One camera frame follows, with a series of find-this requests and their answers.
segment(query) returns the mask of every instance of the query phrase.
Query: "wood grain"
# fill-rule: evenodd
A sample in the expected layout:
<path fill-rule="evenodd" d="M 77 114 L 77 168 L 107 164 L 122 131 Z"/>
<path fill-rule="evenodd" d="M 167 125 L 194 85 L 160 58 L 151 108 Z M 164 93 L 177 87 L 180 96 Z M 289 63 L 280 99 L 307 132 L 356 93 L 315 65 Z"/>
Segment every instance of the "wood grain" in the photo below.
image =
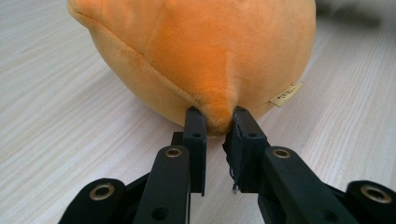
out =
<path fill-rule="evenodd" d="M 396 190 L 396 2 L 360 4 L 380 26 L 319 18 L 304 86 L 258 122 L 325 183 Z M 124 87 L 64 1 L 1 1 L 0 85 L 0 223 L 57 223 L 86 184 L 132 182 L 182 130 Z M 263 223 L 256 195 L 232 194 L 222 142 L 209 139 L 191 223 Z"/>

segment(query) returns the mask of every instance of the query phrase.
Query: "stuffed toy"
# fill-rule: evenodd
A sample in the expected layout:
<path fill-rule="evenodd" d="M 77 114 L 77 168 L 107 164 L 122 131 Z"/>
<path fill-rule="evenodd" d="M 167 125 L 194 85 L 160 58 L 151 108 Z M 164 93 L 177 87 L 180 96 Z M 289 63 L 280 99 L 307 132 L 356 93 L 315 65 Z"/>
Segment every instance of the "stuffed toy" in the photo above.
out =
<path fill-rule="evenodd" d="M 195 106 L 209 135 L 230 131 L 237 105 L 258 119 L 271 99 L 294 90 L 316 27 L 315 0 L 68 0 L 67 7 L 137 97 L 180 125 Z"/>

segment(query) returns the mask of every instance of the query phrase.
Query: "metal bolt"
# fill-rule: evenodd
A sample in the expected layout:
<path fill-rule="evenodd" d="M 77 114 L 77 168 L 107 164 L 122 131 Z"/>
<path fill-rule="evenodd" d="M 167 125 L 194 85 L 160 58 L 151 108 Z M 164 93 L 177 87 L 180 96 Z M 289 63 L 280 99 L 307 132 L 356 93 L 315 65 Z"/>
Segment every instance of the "metal bolt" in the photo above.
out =
<path fill-rule="evenodd" d="M 114 186 L 110 183 L 97 185 L 90 192 L 90 198 L 94 201 L 102 201 L 114 193 Z"/>
<path fill-rule="evenodd" d="M 167 156 L 169 158 L 179 157 L 179 156 L 181 156 L 181 154 L 182 154 L 182 151 L 177 148 L 170 148 L 165 151 L 165 156 Z"/>
<path fill-rule="evenodd" d="M 291 154 L 287 150 L 282 148 L 274 149 L 273 154 L 274 156 L 279 157 L 281 159 L 288 159 L 291 156 Z"/>
<path fill-rule="evenodd" d="M 367 198 L 378 203 L 391 203 L 392 198 L 384 190 L 374 186 L 364 185 L 361 187 L 361 193 Z"/>

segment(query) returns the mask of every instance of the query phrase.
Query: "plush seam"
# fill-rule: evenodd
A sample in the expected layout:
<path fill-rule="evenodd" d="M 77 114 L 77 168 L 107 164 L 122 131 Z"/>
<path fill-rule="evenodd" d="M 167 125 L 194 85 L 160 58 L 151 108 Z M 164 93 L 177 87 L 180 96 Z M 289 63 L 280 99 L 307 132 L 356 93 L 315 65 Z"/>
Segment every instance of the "plush seam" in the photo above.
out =
<path fill-rule="evenodd" d="M 188 92 L 186 92 L 185 90 L 183 90 L 181 87 L 179 87 L 177 84 L 175 84 L 174 82 L 172 82 L 171 80 L 169 80 L 169 78 L 163 76 L 162 73 L 161 73 L 160 71 L 158 71 L 151 63 L 149 63 L 149 61 L 144 57 L 143 54 L 141 54 L 139 51 L 135 50 L 134 48 L 132 48 L 131 46 L 129 46 L 127 43 L 125 43 L 124 41 L 122 41 L 122 40 L 120 39 L 119 36 L 117 36 L 116 34 L 114 34 L 110 29 L 108 29 L 108 28 L 107 28 L 105 25 L 103 25 L 101 22 L 99 22 L 98 20 L 96 20 L 96 19 L 94 19 L 94 18 L 92 18 L 92 17 L 89 17 L 89 16 L 86 16 L 86 15 L 84 15 L 84 14 L 81 14 L 81 13 L 79 13 L 79 12 L 76 12 L 76 13 L 77 13 L 78 15 L 80 15 L 81 17 L 84 17 L 84 18 L 86 18 L 86 19 L 88 19 L 88 20 L 91 20 L 91 21 L 93 21 L 93 22 L 99 24 L 99 26 L 104 27 L 104 28 L 105 28 L 106 30 L 108 30 L 111 34 L 113 34 L 120 42 L 122 42 L 125 46 L 127 46 L 128 48 L 130 48 L 131 50 L 133 50 L 134 52 L 136 52 L 137 54 L 139 54 L 142 58 L 144 58 L 144 60 L 147 62 L 147 64 L 149 64 L 155 71 L 157 71 L 159 74 L 161 74 L 160 76 L 157 76 L 157 75 L 155 75 L 155 76 L 157 76 L 158 78 L 161 78 L 161 79 L 165 80 L 165 82 L 167 83 L 167 85 L 169 85 L 170 87 L 174 87 L 175 89 L 178 89 L 182 94 L 184 94 L 185 96 L 187 96 L 187 98 L 190 98 L 190 100 L 191 100 L 192 102 L 195 102 L 197 105 L 200 105 L 199 102 L 197 102 L 196 100 L 194 100 L 194 98 L 192 97 L 191 94 L 189 94 Z"/>
<path fill-rule="evenodd" d="M 143 48 L 143 53 L 142 53 L 142 55 L 145 55 L 145 54 L 146 54 L 146 49 L 147 49 L 148 44 L 149 44 L 149 42 L 150 42 L 150 40 L 151 40 L 152 34 L 154 33 L 154 30 L 157 28 L 158 21 L 160 20 L 160 17 L 163 16 L 164 8 L 165 8 L 165 7 L 163 7 L 163 8 L 161 9 L 161 13 L 160 13 L 160 15 L 157 17 L 157 20 L 155 21 L 155 24 L 154 24 L 154 26 L 153 26 L 152 29 L 151 29 L 151 33 L 149 34 L 148 41 L 146 42 L 146 45 L 145 45 L 145 47 Z"/>

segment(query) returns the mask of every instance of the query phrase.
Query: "plush toy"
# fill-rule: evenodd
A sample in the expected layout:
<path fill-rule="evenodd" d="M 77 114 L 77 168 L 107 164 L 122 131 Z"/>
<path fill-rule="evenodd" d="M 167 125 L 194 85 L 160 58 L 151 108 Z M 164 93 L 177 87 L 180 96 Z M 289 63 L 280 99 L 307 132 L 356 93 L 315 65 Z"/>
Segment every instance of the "plush toy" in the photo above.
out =
<path fill-rule="evenodd" d="M 240 105 L 259 118 L 303 73 L 314 0 L 68 0 L 98 51 L 153 110 L 183 125 L 197 107 L 210 135 Z"/>

